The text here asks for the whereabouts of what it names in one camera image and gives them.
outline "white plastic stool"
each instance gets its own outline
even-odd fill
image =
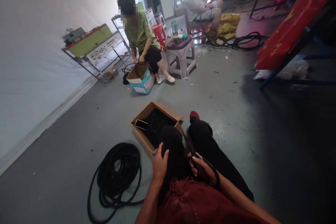
[[[163,18],[163,15],[162,15],[161,12],[160,13],[156,13],[154,15],[154,18],[155,18],[156,24],[162,24],[163,29],[164,30],[167,29],[166,23],[165,23],[165,19]]]
[[[195,46],[193,39],[190,35],[186,40],[179,40],[180,43],[175,45],[174,40],[169,41],[167,44],[167,65],[168,72],[179,74],[182,79],[189,76],[190,71],[196,66],[195,61]],[[175,59],[170,62],[170,56],[175,56]],[[172,68],[172,64],[176,61],[176,68]]]
[[[152,8],[146,10],[147,20],[150,26],[156,25],[156,20]]]

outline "scissors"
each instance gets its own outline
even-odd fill
[[[194,156],[194,157],[196,157],[196,158],[198,158],[198,159],[201,159],[200,156],[197,155],[197,153],[196,153],[196,151],[195,151],[194,145],[193,145],[193,143],[192,143],[192,141],[191,141],[191,138],[190,138],[190,136],[189,136],[189,130],[188,130],[188,129],[187,129],[187,133],[188,133],[188,137],[184,134],[184,132],[183,132],[183,137],[184,137],[185,142],[187,143],[187,146],[188,146],[188,148],[189,148],[189,150],[190,150],[190,152],[191,152],[191,156],[192,156],[192,157]],[[212,164],[210,164],[210,162],[209,162],[208,160],[206,160],[205,157],[202,157],[202,159],[203,159],[203,161],[204,161],[205,163],[207,163],[208,166],[210,166],[210,168],[212,169],[212,171],[214,172],[215,177],[216,177],[216,181],[217,181],[216,184],[215,184],[215,185],[212,185],[211,183],[210,183],[210,184],[211,184],[213,187],[215,187],[217,190],[219,190],[221,181],[220,181],[220,179],[219,179],[219,175],[218,175],[217,170],[212,166]]]

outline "blue printed box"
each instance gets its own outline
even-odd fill
[[[126,79],[137,93],[147,95],[150,94],[155,82],[154,74],[150,70],[147,62],[143,65],[135,65]]]

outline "smartphone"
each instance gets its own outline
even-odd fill
[[[138,119],[135,122],[135,127],[138,127],[140,129],[146,130],[148,128],[148,123],[146,123],[146,122],[141,121],[141,120]]]

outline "striped shorts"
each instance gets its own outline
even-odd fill
[[[214,10],[215,8],[208,10],[207,12],[199,14],[195,17],[191,22],[189,22],[189,26],[192,29],[200,28],[203,25],[209,24],[214,20]]]

